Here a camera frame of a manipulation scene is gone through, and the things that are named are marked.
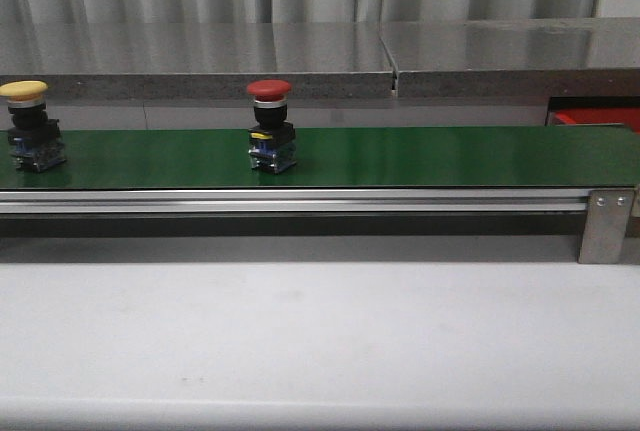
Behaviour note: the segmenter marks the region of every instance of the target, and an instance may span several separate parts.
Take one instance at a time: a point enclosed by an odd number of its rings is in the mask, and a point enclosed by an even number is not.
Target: stainless steel countertop
[[[0,26],[0,78],[38,76],[50,96],[239,98],[266,76],[292,97],[390,95],[376,25],[47,24]]]
[[[385,23],[398,96],[640,93],[640,19]]]

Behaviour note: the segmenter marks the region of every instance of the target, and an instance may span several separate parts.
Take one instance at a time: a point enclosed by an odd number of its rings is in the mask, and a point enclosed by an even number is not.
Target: red button cap
[[[280,79],[263,79],[247,86],[247,93],[253,94],[257,101],[280,101],[291,91],[291,84]]]

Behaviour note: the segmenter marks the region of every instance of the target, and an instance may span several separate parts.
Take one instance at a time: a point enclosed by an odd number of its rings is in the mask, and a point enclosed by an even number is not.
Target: white table surface
[[[0,429],[640,428],[640,243],[0,242]]]

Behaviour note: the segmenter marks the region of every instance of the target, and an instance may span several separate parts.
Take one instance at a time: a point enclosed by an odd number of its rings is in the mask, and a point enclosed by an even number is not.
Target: green conveyor belt
[[[16,171],[7,146],[0,189],[640,183],[640,136],[617,127],[298,129],[298,165],[277,176],[249,168],[246,130],[63,131],[63,138],[68,162],[42,174]]]

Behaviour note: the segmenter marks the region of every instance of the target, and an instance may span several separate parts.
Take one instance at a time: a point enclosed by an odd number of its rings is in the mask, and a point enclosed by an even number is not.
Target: red object
[[[291,84],[280,79],[263,79],[247,86],[247,93],[253,94],[258,101],[280,101],[291,91]]]
[[[640,108],[574,108],[556,111],[563,124],[622,123],[640,133]]]

